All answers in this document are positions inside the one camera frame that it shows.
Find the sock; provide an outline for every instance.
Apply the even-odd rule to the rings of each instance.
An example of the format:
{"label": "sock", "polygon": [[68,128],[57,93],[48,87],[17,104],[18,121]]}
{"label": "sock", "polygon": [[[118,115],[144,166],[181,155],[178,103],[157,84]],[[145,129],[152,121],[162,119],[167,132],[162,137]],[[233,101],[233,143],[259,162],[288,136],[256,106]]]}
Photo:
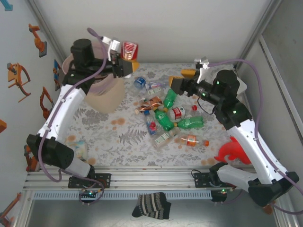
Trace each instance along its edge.
{"label": "sock", "polygon": [[156,212],[164,210],[165,207],[168,207],[170,209],[170,205],[168,205],[166,202],[166,196],[162,192],[139,195],[137,206],[134,208],[132,216],[137,218],[142,215],[147,215],[155,212],[153,214],[155,217]]}
{"label": "sock", "polygon": [[157,210],[156,212],[153,211],[151,213],[146,214],[146,216],[159,220],[169,219],[170,206],[171,203],[166,202],[162,210]]}

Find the floral tablecloth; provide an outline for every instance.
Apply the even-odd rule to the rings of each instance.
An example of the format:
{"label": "floral tablecloth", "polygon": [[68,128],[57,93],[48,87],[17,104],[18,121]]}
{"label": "floral tablecloth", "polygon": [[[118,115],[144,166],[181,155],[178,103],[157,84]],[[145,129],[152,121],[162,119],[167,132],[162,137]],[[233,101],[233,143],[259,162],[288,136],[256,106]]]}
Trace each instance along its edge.
{"label": "floral tablecloth", "polygon": [[[134,73],[134,77],[144,76],[152,81],[167,81],[169,76],[181,75],[181,69],[187,68],[194,68],[194,65],[144,63]],[[209,69],[206,81],[212,82],[217,72],[222,69],[232,70],[233,67],[223,65]],[[136,98],[127,92],[134,78],[124,80],[125,99],[113,113],[100,113],[84,101],[73,117],[67,141],[86,141],[88,163],[98,166],[198,166],[213,165],[217,162],[214,156],[230,139],[214,115],[208,115],[198,108],[196,115],[203,117],[204,127],[181,129],[184,133],[200,135],[209,140],[209,147],[191,148],[181,146],[176,143],[177,140],[173,140],[168,146],[157,151],[151,144],[143,114],[134,114],[134,109],[138,107]],[[200,103],[206,111],[212,111],[211,104],[202,100]],[[197,104],[197,96],[177,96],[175,105],[179,104]]]}

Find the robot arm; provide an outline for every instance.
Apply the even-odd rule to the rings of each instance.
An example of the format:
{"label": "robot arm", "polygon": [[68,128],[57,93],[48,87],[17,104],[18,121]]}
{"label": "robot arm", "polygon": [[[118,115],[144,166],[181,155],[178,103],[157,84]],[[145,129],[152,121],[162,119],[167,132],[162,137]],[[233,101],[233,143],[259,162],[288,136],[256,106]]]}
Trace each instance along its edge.
{"label": "robot arm", "polygon": [[[253,174],[236,169],[227,163],[218,163],[210,168],[211,182],[214,185],[222,182],[231,183],[247,191],[259,206],[264,207],[285,194],[292,185],[271,166],[257,145],[252,116],[246,106],[236,98],[240,83],[235,73],[231,70],[219,71],[213,84],[209,84],[202,80],[205,64],[206,60],[196,61],[197,71],[192,79],[173,77],[170,86],[179,95],[187,91],[187,96],[195,94],[213,104],[217,120],[239,142],[256,170]],[[266,155],[279,170],[298,182],[297,174],[288,172],[281,165],[259,133],[258,140]]]}
{"label": "robot arm", "polygon": [[[111,54],[111,58],[110,61],[107,60],[105,70],[101,72],[103,76],[113,73],[115,78],[126,77],[139,67],[139,63],[135,59],[131,58],[130,60],[132,61],[127,61],[116,52],[119,42],[115,40],[109,41],[106,37],[103,37],[103,39],[111,44],[109,49],[114,52],[108,52]],[[74,60],[71,62],[69,71],[63,79],[61,91],[53,111],[37,135],[28,136],[27,144],[35,158],[38,159],[39,145],[43,136],[45,136],[41,153],[43,163],[57,166],[80,177],[94,179],[94,167],[79,160],[75,156],[74,151],[64,145],[64,138],[71,123],[71,118],[89,92],[94,78],[77,85],[71,91],[70,89],[78,82],[97,72],[103,60],[94,57],[91,41],[88,39],[76,40],[71,47],[71,52]]]}

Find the small bottle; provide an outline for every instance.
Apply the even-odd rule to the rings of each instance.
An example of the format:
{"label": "small bottle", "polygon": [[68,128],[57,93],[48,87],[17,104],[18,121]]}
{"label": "small bottle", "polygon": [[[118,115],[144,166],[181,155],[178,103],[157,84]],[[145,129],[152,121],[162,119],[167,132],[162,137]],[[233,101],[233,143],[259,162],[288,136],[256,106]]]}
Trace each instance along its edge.
{"label": "small bottle", "polygon": [[167,112],[169,108],[171,108],[174,105],[174,101],[176,100],[177,94],[172,90],[169,89],[167,92],[167,95],[165,96],[165,99],[163,101],[163,111]]}
{"label": "small bottle", "polygon": [[145,110],[152,110],[154,107],[158,107],[162,104],[163,103],[161,99],[156,96],[154,98],[151,98],[149,101],[142,103],[140,107],[134,110],[134,112],[136,115],[138,115],[139,113],[143,113]]}
{"label": "small bottle", "polygon": [[177,106],[169,110],[168,116],[172,121],[184,118],[185,116],[194,116],[195,111],[197,110],[196,105],[182,105]]}
{"label": "small bottle", "polygon": [[146,79],[144,77],[137,77],[135,78],[135,81],[129,88],[129,93],[131,93],[133,96],[136,96],[139,94],[142,89],[145,89]]}
{"label": "small bottle", "polygon": [[158,133],[158,135],[152,139],[152,144],[156,149],[162,148],[168,145],[172,139],[180,133],[179,128],[173,128],[169,132]]}
{"label": "small bottle", "polygon": [[200,136],[181,134],[179,135],[179,144],[192,146],[195,148],[208,147],[209,141],[202,139]]}
{"label": "small bottle", "polygon": [[151,98],[154,97],[163,97],[164,96],[164,91],[162,88],[157,87],[157,88],[153,88],[153,89],[149,89],[146,91],[146,93],[139,93],[138,95],[138,101],[139,104],[142,104],[144,102],[146,102],[147,100],[150,100]]}
{"label": "small bottle", "polygon": [[165,131],[169,131],[175,127],[174,123],[169,119],[164,111],[159,110],[157,107],[154,107],[153,111],[156,114],[157,121]]}
{"label": "small bottle", "polygon": [[157,88],[157,87],[161,87],[161,88],[167,88],[169,86],[169,83],[165,83],[165,82],[149,82],[145,84],[145,88],[146,89],[153,89],[153,88]]}
{"label": "small bottle", "polygon": [[157,125],[153,116],[150,115],[148,110],[144,111],[144,122],[147,126],[147,131],[151,136],[157,134]]}
{"label": "small bottle", "polygon": [[193,129],[203,127],[204,122],[202,117],[191,117],[188,119],[182,119],[179,122],[175,122],[175,127],[182,129]]}

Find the beige container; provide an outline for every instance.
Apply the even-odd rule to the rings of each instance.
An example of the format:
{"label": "beige container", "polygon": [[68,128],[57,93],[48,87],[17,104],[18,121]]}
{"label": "beige container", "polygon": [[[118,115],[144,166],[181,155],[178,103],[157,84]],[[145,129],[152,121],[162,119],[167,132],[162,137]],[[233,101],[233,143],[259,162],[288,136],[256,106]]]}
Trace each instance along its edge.
{"label": "beige container", "polygon": [[[93,51],[96,58],[102,59],[101,44],[93,43]],[[62,70],[66,74],[73,55],[65,59]],[[125,87],[123,78],[114,78],[113,74],[109,74],[104,80],[96,80],[90,87],[85,97],[85,101],[95,110],[108,114],[113,112],[125,97]]]}

